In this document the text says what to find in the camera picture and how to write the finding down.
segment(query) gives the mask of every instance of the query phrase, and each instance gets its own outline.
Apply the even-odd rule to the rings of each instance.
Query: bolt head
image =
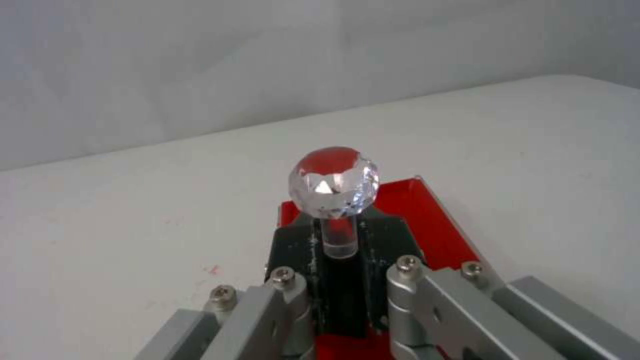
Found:
[[[237,302],[236,289],[231,285],[218,285],[211,290],[209,300],[218,309],[233,307]]]
[[[290,284],[296,277],[296,272],[288,266],[280,266],[271,272],[271,281],[278,287],[284,287]]]
[[[476,280],[483,272],[482,264],[478,261],[467,261],[462,263],[460,267],[460,272],[462,276],[469,280]]]
[[[422,262],[420,259],[413,255],[403,255],[396,261],[396,268],[401,274],[414,274],[418,272],[421,266]]]

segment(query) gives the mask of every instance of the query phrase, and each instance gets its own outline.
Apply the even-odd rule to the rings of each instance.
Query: diamond facet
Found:
[[[289,195],[314,218],[361,213],[378,194],[377,166],[349,147],[327,147],[307,154],[289,175]]]

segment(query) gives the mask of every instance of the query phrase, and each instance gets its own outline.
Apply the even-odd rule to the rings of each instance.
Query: white table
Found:
[[[0,173],[0,359],[127,359],[219,283],[260,283],[306,152],[421,174],[506,281],[640,338],[640,91],[550,76]]]

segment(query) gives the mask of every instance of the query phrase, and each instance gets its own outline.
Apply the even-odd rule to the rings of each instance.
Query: white wall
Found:
[[[640,87],[639,3],[0,1],[0,170],[536,74]]]

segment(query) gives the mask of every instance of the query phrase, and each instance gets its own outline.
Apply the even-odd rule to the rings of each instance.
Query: white surface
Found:
[[[3,0],[0,170],[571,73],[640,87],[638,0]]]
[[[640,90],[555,76],[0,172],[0,359],[128,359],[259,283],[290,169],[335,144],[423,175],[505,280],[640,338],[639,135]]]

